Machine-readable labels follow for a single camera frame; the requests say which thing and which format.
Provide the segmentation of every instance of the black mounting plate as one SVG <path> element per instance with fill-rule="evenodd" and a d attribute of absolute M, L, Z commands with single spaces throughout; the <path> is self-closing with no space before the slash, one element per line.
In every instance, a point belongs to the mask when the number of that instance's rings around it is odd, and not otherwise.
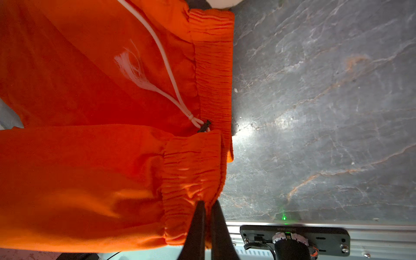
<path fill-rule="evenodd" d="M 345 253 L 341 249 L 341 245 L 346 245 L 350 248 L 348 232 L 342 228 L 305 227 L 296 225 L 240 226 L 240 234 L 243 240 L 247 238 L 250 242 L 263 242 L 270 245 L 272 248 L 274 248 L 272 237 L 277 232 L 296 233 L 307 238 L 311 245 L 318 248 L 320 255 L 349 256 L 349 252 Z"/>

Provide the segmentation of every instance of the gray marble surface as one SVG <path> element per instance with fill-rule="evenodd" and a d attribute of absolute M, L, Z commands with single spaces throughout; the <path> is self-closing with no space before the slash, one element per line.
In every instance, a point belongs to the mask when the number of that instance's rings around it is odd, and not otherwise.
<path fill-rule="evenodd" d="M 225 217 L 416 221 L 416 1 L 232 11 Z"/>

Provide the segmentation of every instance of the orange pants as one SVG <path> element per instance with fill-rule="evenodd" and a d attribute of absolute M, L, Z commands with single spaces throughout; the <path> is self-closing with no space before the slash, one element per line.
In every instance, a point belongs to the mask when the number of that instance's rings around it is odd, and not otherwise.
<path fill-rule="evenodd" d="M 183 244 L 231 160 L 233 14 L 182 0 L 132 0 L 165 47 L 196 128 L 114 57 L 140 53 L 175 96 L 155 42 L 116 0 L 5 0 L 0 97 L 25 129 L 0 131 L 0 247 L 114 252 Z"/>

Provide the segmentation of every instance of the bolt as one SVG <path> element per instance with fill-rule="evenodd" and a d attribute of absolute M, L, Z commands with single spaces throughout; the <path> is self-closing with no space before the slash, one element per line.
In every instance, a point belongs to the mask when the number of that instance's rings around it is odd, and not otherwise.
<path fill-rule="evenodd" d="M 349 248 L 347 245 L 341 245 L 341 251 L 344 253 L 349 253 Z"/>

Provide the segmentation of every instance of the white drawstring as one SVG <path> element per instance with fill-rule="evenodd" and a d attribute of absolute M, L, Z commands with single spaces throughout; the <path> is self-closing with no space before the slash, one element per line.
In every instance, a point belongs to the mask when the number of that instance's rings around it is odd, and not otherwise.
<path fill-rule="evenodd" d="M 117 0 L 120 4 L 122 4 L 132 15 L 134 15 L 142 24 L 143 26 L 149 31 L 150 35 L 153 37 L 153 39 L 156 42 L 157 47 L 159 48 L 160 54 L 162 55 L 163 62 L 165 64 L 166 70 L 168 71 L 169 78 L 171 79 L 173 89 L 175 90 L 176 98 L 178 101 L 176 101 L 172 96 L 169 94 L 163 92 L 155 85 L 151 84 L 149 81 L 146 80 L 146 77 L 144 76 L 144 73 L 142 72 L 142 69 L 140 67 L 140 63 L 137 59 L 137 57 L 129 50 L 126 52 L 121 53 L 119 56 L 116 56 L 114 59 L 116 60 L 117 64 L 120 67 L 121 72 L 125 77 L 133 81 L 138 87 L 155 91 L 162 96 L 166 97 L 172 103 L 174 103 L 185 115 L 188 117 L 188 119 L 196 126 L 197 128 L 201 128 L 201 126 L 204 124 L 204 122 L 196 117 L 193 116 L 193 114 L 189 111 L 189 109 L 186 107 L 185 103 L 182 100 L 181 94 L 179 93 L 178 86 L 176 85 L 175 77 L 173 76 L 171 66 L 169 64 L 168 58 L 166 56 L 165 50 L 162 46 L 162 43 L 160 42 L 159 38 L 157 37 L 156 33 L 150 26 L 150 24 L 137 12 L 131 5 L 129 5 L 125 0 Z M 137 61 L 138 66 L 135 67 L 131 64 L 129 54 L 132 54 Z"/>

